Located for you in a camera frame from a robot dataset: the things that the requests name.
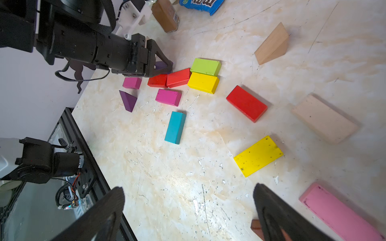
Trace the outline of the yellow block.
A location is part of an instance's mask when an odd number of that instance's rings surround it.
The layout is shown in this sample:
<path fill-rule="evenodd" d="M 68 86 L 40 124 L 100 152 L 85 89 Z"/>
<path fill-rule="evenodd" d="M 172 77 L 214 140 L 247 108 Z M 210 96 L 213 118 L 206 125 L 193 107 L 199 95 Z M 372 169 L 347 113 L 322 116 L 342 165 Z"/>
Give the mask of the yellow block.
<path fill-rule="evenodd" d="M 234 161 L 244 177 L 249 177 L 256 171 L 283 156 L 283 151 L 270 136 L 266 136 L 234 157 Z"/>
<path fill-rule="evenodd" d="M 188 82 L 190 88 L 214 94 L 219 84 L 217 76 L 200 74 L 193 72 Z"/>

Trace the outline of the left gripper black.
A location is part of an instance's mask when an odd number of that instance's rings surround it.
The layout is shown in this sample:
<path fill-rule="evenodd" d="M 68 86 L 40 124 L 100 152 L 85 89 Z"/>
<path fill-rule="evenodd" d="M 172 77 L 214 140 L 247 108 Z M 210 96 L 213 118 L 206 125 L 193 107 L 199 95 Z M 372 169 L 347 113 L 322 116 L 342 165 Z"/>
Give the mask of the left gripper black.
<path fill-rule="evenodd" d="M 67 58 L 111 69 L 126 76 L 155 77 L 172 73 L 173 62 L 155 40 L 136 34 L 133 41 L 114 34 L 100 33 L 74 18 L 40 20 L 39 52 L 46 62 Z"/>

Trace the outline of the red block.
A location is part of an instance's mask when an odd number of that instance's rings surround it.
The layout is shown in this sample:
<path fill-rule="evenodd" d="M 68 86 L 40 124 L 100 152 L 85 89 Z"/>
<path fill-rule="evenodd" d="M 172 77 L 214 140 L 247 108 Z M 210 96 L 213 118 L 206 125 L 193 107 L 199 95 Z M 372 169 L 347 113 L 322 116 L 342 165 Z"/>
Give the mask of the red block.
<path fill-rule="evenodd" d="M 187 85 L 191 77 L 191 69 L 183 69 L 167 75 L 166 86 L 174 88 L 182 85 Z"/>
<path fill-rule="evenodd" d="M 150 87 L 167 88 L 167 74 L 160 74 L 149 78 L 147 85 Z"/>
<path fill-rule="evenodd" d="M 255 98 L 239 85 L 235 86 L 226 99 L 253 123 L 257 122 L 268 109 L 266 104 Z"/>

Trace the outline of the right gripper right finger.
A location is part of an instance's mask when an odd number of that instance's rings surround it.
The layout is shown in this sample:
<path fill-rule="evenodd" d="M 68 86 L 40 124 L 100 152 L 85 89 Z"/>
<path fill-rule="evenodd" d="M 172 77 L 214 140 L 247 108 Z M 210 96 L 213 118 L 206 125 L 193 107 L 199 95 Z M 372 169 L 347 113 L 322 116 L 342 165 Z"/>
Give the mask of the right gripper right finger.
<path fill-rule="evenodd" d="M 253 199 L 266 241 L 331 241 L 264 184 L 256 184 Z"/>

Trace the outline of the magenta block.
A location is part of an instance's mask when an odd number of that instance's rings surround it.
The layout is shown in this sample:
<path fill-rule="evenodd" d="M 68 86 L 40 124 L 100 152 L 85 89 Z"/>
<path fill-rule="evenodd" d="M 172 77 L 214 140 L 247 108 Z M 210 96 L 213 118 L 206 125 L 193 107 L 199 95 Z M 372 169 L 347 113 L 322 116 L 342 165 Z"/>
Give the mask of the magenta block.
<path fill-rule="evenodd" d="M 159 103 L 179 106 L 181 97 L 182 94 L 180 92 L 167 89 L 159 89 L 155 100 Z"/>
<path fill-rule="evenodd" d="M 126 89 L 140 89 L 142 79 L 139 77 L 125 77 L 123 87 Z"/>

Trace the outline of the lime green block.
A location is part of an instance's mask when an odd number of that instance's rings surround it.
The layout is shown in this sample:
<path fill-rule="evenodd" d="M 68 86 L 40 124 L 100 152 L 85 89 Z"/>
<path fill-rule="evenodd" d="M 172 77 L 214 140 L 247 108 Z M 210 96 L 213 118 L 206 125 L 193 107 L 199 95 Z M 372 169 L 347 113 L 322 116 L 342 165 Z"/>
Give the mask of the lime green block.
<path fill-rule="evenodd" d="M 190 68 L 190 71 L 205 75 L 218 76 L 221 66 L 220 61 L 196 58 Z"/>

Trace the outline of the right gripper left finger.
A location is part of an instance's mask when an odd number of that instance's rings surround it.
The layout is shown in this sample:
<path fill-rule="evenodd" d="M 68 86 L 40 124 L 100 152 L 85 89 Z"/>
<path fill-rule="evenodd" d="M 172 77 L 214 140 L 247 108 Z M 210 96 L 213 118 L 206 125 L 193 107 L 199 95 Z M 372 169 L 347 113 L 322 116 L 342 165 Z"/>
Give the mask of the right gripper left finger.
<path fill-rule="evenodd" d="M 124 191 L 115 187 L 54 241 L 115 241 L 123 215 Z"/>

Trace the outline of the purple rectangular block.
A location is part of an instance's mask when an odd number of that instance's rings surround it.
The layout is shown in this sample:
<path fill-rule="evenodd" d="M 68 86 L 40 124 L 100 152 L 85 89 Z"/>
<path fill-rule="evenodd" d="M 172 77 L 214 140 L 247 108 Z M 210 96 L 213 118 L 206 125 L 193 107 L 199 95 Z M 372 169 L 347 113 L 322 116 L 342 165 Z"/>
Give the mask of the purple rectangular block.
<path fill-rule="evenodd" d="M 173 62 L 170 61 L 170 63 L 171 63 L 171 69 L 168 71 L 168 73 L 172 72 Z M 157 71 L 165 71 L 166 68 L 167 68 L 167 64 L 163 61 L 157 61 L 155 63 L 155 70 Z"/>

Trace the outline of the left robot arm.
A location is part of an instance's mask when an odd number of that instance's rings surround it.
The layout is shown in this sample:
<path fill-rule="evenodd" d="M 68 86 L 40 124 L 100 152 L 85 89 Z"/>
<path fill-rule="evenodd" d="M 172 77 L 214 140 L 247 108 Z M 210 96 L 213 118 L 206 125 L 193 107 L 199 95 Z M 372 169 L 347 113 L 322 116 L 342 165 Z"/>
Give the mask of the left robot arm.
<path fill-rule="evenodd" d="M 111 1 L 1 1 L 1 47 L 37 50 L 50 65 L 66 59 L 55 75 L 68 81 L 63 73 L 72 68 L 77 85 L 84 67 L 126 77 L 168 74 L 173 63 L 156 42 L 128 32 L 150 13 L 145 1 L 124 1 L 118 12 Z M 119 35 L 118 26 L 127 32 Z M 75 175 L 80 154 L 54 150 L 42 140 L 2 138 L 1 179 L 44 184 Z"/>

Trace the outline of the purple triangle block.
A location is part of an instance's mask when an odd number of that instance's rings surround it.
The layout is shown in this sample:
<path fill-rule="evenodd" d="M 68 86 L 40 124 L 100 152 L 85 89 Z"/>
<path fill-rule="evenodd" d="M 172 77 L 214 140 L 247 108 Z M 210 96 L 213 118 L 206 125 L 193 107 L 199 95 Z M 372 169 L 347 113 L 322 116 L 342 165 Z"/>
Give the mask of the purple triangle block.
<path fill-rule="evenodd" d="M 123 105 L 125 107 L 125 110 L 128 111 L 128 112 L 132 112 L 134 110 L 134 107 L 135 107 L 135 104 L 136 104 L 136 101 L 137 101 L 137 97 L 131 95 L 131 94 L 128 94 L 124 91 L 119 91 L 120 93 L 120 96 L 121 96 L 121 99 L 123 101 Z"/>

